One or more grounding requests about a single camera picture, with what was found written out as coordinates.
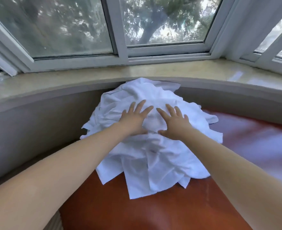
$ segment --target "beige window sill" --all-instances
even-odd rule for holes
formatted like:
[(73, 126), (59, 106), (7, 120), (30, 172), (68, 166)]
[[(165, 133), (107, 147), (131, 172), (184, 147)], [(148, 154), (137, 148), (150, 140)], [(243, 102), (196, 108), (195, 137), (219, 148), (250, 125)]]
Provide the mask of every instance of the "beige window sill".
[[(282, 95), (282, 75), (217, 59), (21, 74), (0, 84), (0, 104), (11, 103), (1, 107), (0, 111), (54, 96), (112, 88), (138, 77), (174, 81), (190, 88), (224, 89), (223, 85), (227, 85), (228, 92), (236, 92), (236, 87), (246, 87), (244, 94), (252, 96), (255, 94), (251, 90), (261, 91), (263, 94), (257, 94), (261, 96), (268, 93)], [(16, 102), (23, 97), (29, 98)]]

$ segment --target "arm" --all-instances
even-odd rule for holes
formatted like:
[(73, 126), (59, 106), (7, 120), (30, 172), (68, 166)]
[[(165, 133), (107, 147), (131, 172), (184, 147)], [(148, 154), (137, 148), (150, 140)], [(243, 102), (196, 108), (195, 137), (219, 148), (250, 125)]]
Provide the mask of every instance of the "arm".
[(143, 120), (132, 103), (118, 123), (79, 140), (39, 161), (0, 186), (0, 229), (41, 230), (59, 207), (78, 189), (102, 159), (129, 135), (145, 134)]
[(167, 123), (158, 133), (181, 140), (197, 156), (254, 230), (282, 230), (282, 182), (194, 129), (178, 107), (167, 108), (171, 116), (157, 109)]

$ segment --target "red leather surface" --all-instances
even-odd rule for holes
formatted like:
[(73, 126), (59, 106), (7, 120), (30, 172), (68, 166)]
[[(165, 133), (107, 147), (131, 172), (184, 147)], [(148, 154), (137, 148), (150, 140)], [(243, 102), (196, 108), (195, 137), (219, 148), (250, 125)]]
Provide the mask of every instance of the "red leather surface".
[[(282, 179), (282, 126), (215, 113), (211, 128), (224, 145)], [(102, 185), (93, 172), (60, 208), (64, 230), (250, 230), (212, 180), (191, 179), (155, 195), (129, 200), (124, 174)]]

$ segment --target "white cloth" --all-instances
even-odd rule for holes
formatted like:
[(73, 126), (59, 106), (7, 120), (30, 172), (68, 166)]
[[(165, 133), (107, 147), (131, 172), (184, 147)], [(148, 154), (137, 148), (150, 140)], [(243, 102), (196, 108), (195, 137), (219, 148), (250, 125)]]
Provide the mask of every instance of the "white cloth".
[[(180, 84), (139, 78), (126, 82), (101, 96), (99, 105), (83, 128), (92, 135), (117, 122), (130, 104), (146, 99), (143, 109), (150, 105), (167, 112), (165, 104), (178, 106), (189, 117), (191, 125), (213, 140), (222, 143), (222, 133), (209, 128), (218, 118), (203, 112), (195, 103), (185, 102), (174, 94)], [(157, 133), (166, 123), (153, 109), (143, 122), (148, 135), (136, 135), (119, 143), (97, 166), (96, 171), (105, 184), (124, 172), (130, 199), (166, 190), (177, 182), (184, 188), (190, 178), (206, 178), (210, 174), (191, 151), (178, 140)]]

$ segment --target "person's left arm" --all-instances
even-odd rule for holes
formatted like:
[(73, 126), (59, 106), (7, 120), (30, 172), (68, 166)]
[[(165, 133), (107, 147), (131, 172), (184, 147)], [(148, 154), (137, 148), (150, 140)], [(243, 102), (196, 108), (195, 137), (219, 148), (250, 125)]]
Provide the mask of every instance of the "person's left arm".
[(79, 140), (37, 162), (0, 186), (0, 229), (42, 230), (59, 207), (78, 189), (104, 157), (129, 135), (146, 134), (132, 103), (118, 123)]

